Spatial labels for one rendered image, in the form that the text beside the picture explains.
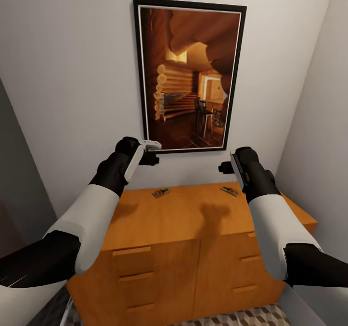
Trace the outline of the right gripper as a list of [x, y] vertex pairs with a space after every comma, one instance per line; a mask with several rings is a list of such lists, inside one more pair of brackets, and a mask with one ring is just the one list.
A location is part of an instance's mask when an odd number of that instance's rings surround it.
[[221, 163], [221, 166], [218, 167], [218, 170], [223, 174], [234, 174], [234, 170], [230, 161]]

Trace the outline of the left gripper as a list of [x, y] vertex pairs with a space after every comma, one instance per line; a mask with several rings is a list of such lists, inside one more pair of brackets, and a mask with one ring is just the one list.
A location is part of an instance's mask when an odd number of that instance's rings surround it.
[[156, 157], [155, 153], [144, 152], [142, 160], [139, 162], [139, 165], [151, 165], [159, 164], [159, 157]]

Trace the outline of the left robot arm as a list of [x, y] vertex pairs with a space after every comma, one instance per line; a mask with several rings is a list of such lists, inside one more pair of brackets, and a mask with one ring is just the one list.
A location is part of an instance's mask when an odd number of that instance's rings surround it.
[[124, 186], [138, 165], [159, 164], [158, 141], [126, 136], [44, 237], [0, 259], [0, 326], [26, 326], [74, 275], [96, 261]]

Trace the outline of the mousetrap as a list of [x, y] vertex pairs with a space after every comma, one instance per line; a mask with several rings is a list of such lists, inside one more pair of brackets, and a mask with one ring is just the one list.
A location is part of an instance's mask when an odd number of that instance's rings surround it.
[[154, 193], [152, 193], [156, 199], [158, 199], [159, 197], [162, 197], [168, 193], [170, 193], [171, 191], [168, 188], [164, 188], [162, 190], [156, 191]]
[[229, 188], [229, 187], [227, 187], [227, 186], [225, 186], [225, 185], [223, 185], [221, 188], [220, 188], [221, 190], [223, 190], [223, 191], [225, 191], [225, 192], [227, 192], [227, 193], [229, 193], [229, 194], [232, 194], [233, 196], [238, 196], [239, 195], [239, 193], [240, 192], [238, 192], [237, 190], [234, 190], [234, 189], [232, 189], [232, 188]]

